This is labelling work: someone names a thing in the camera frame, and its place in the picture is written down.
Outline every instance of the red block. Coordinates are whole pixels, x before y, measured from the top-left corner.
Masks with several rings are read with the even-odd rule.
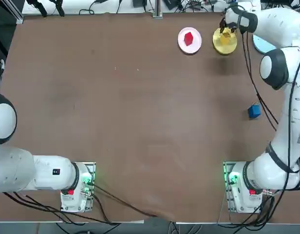
[[[186,46],[191,45],[193,42],[193,35],[191,34],[191,32],[188,32],[185,34],[185,44]]]

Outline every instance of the brown table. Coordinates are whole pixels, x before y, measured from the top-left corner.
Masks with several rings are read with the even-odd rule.
[[[253,160],[274,135],[257,101],[242,45],[230,56],[212,47],[221,15],[27,17],[17,26],[1,92],[18,111],[10,145],[33,154],[97,162],[101,186],[134,206],[186,222],[216,222],[224,195],[223,161]],[[195,27],[200,51],[185,56],[178,32]],[[259,91],[280,117],[282,92],[259,77]],[[30,192],[59,207],[58,191]],[[100,195],[111,220],[146,218]],[[228,222],[226,202],[222,222]],[[86,214],[101,218],[99,208]],[[242,215],[232,215],[240,221]],[[0,220],[56,220],[0,195]],[[300,223],[300,192],[287,192],[274,223]]]

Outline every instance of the robotic arm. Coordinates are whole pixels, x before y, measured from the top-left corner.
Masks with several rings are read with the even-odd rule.
[[[30,152],[2,145],[14,134],[17,114],[13,104],[0,94],[0,192],[60,190],[66,212],[92,209],[94,163],[70,162],[61,156],[33,156]]]
[[[240,4],[243,7],[230,6],[220,26],[254,33],[277,47],[262,58],[260,75],[273,89],[283,88],[285,96],[274,139],[254,161],[237,162],[229,175],[237,212],[252,213],[262,201],[262,189],[283,189],[287,173],[290,174],[286,188],[300,188],[300,71],[293,92],[292,112],[288,112],[291,86],[300,62],[300,13],[288,8],[253,11],[250,2]],[[287,158],[289,114],[292,116],[290,167]]]

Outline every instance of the blue cube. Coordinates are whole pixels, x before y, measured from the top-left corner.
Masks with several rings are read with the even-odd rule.
[[[259,104],[252,105],[247,111],[250,119],[257,118],[261,115],[261,107]]]

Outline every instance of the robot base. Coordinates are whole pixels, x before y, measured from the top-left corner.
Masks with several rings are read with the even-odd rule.
[[[228,209],[230,212],[253,213],[262,203],[263,194],[251,194],[244,184],[245,162],[224,162],[224,176]]]
[[[66,212],[88,212],[93,209],[94,186],[87,185],[86,182],[94,184],[96,163],[95,162],[75,162],[79,169],[79,179],[76,188],[68,194],[60,192],[61,209]]]

